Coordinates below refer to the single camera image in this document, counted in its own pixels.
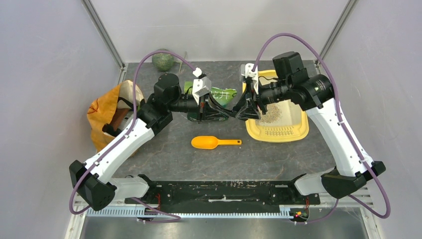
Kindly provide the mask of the green cat litter bag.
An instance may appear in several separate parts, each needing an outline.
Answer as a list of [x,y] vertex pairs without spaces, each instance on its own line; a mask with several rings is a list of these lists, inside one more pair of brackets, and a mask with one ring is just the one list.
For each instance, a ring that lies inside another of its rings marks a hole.
[[[186,81],[184,83],[185,93],[190,94],[192,91],[192,87],[193,87],[193,82]],[[237,95],[237,90],[212,87],[211,95],[222,107],[227,108],[227,105]],[[199,122],[199,114],[187,113],[187,120],[192,121],[192,122]],[[225,121],[225,120],[228,120],[228,117],[218,115],[218,116],[205,116],[205,119],[203,119],[202,121]]]

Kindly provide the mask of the orange plastic litter scoop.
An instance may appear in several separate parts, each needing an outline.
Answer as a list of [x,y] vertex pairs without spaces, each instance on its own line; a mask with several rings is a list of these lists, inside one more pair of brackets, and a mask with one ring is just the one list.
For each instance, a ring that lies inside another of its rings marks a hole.
[[198,149],[215,149],[222,145],[242,145],[241,139],[219,139],[215,136],[196,136],[191,140],[191,145]]

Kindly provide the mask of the black bag clip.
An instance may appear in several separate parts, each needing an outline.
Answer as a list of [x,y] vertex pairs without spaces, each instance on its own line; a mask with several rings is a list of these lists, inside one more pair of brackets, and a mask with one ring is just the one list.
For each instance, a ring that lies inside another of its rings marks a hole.
[[230,117],[232,117],[232,118],[235,118],[235,119],[237,119],[238,118],[238,111],[234,111],[234,110],[224,110],[224,112],[228,115],[228,116],[230,116]]

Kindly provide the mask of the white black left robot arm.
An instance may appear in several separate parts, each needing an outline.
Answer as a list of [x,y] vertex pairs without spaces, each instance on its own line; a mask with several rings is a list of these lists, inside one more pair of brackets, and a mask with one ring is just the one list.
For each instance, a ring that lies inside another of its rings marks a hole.
[[161,132],[173,119],[173,112],[188,112],[205,107],[201,98],[210,94],[211,81],[205,74],[196,72],[192,96],[182,93],[175,74],[163,74],[156,82],[148,100],[134,111],[133,118],[102,150],[84,163],[76,160],[70,167],[73,191],[69,201],[81,196],[95,211],[105,208],[113,200],[138,198],[144,203],[155,200],[156,190],[137,176],[113,178],[115,171],[143,144]]

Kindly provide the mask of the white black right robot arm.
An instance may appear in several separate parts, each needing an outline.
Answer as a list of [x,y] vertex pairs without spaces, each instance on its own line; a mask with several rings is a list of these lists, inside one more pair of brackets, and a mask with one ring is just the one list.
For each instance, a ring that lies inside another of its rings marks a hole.
[[276,80],[266,85],[259,81],[254,64],[240,67],[244,88],[233,116],[240,120],[260,119],[268,105],[288,100],[317,126],[335,160],[332,169],[297,177],[294,186],[287,190],[292,203],[299,204],[313,193],[328,193],[341,199],[386,171],[385,164],[373,160],[349,128],[328,77],[309,76],[297,52],[280,54],[272,62]]

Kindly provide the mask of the grey cat litter pellets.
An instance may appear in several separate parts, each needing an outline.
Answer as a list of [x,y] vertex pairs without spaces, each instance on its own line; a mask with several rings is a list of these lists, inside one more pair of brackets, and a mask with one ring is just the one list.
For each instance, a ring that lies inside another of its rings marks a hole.
[[282,123],[282,109],[281,106],[277,104],[267,105],[266,114],[261,114],[261,119],[257,121],[259,125],[263,126],[277,126]]

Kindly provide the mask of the yellow plastic litter box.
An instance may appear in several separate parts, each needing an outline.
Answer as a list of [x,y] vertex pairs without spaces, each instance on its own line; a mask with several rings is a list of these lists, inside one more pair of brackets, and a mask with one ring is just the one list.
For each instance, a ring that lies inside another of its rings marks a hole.
[[263,126],[258,119],[245,122],[248,134],[257,141],[263,142],[291,142],[304,139],[309,133],[307,114],[289,100],[278,102],[282,109],[282,123],[277,126]]

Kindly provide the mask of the orange fabric bag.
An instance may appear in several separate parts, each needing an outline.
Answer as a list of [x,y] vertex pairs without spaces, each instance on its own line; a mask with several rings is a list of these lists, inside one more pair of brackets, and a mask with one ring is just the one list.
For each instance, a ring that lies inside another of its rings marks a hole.
[[137,106],[145,103],[140,88],[136,86],[133,94],[133,82],[126,80],[91,103],[87,119],[91,140],[98,152],[121,133],[120,125],[133,112],[133,99]]

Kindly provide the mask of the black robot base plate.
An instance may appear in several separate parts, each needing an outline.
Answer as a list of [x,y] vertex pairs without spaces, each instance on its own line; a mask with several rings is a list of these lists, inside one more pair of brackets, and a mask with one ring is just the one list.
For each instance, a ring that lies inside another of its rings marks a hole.
[[319,194],[303,196],[293,181],[152,181],[145,203],[160,206],[187,202],[264,202],[269,205],[319,205]]

